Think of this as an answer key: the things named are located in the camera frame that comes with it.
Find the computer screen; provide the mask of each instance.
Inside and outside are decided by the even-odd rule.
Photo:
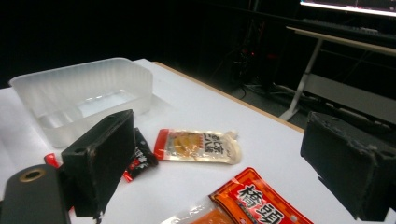
[[[301,0],[300,4],[307,7],[396,17],[396,0]]]

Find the floor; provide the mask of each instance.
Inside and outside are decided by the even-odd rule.
[[[292,100],[294,90],[286,87],[273,85],[264,90],[260,85],[242,85],[235,89],[232,96],[279,117],[285,112]],[[396,127],[392,124],[366,118],[360,114],[351,112],[346,108],[334,106],[324,102],[316,96],[303,94],[299,101],[299,111],[289,120],[290,123],[305,129],[307,116],[310,111],[316,111],[346,121],[355,127],[367,132],[390,145],[396,147]]]

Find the translucent plastic container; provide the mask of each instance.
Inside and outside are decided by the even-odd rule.
[[[123,58],[14,77],[10,86],[54,147],[68,147],[99,120],[121,110],[149,110],[152,74]]]

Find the snack package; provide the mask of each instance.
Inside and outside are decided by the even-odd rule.
[[[200,205],[195,205],[190,211],[170,217],[162,224],[313,223],[277,194],[250,167],[211,193],[208,198],[211,201],[199,202]]]
[[[241,161],[235,132],[161,129],[154,147],[158,160],[207,161],[237,164]]]
[[[134,128],[134,135],[136,139],[135,157],[123,174],[127,182],[131,182],[149,167],[158,165],[157,158],[151,152],[148,142],[138,128]]]

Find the small black snack packet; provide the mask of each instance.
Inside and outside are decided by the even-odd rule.
[[[147,168],[158,165],[157,158],[151,152],[148,142],[138,128],[134,128],[134,134],[136,139],[135,157],[124,173],[127,182],[134,180]]]

